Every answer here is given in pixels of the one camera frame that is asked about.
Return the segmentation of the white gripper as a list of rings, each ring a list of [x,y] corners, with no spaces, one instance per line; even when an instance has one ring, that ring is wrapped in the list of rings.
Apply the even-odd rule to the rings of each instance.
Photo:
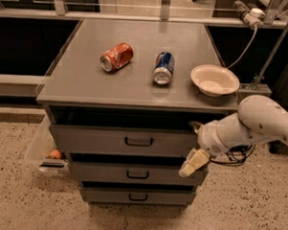
[[[182,164],[179,175],[183,178],[191,176],[210,161],[210,156],[217,156],[227,152],[217,133],[217,122],[211,121],[205,125],[197,121],[190,121],[190,127],[197,134],[200,149],[192,149]]]

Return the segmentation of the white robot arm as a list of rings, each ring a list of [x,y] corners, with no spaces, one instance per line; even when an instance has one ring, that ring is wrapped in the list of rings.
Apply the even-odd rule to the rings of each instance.
[[[279,140],[288,147],[288,112],[263,95],[245,98],[234,114],[222,120],[189,124],[197,134],[198,149],[193,148],[181,166],[179,175],[183,178],[205,166],[212,157],[236,146]]]

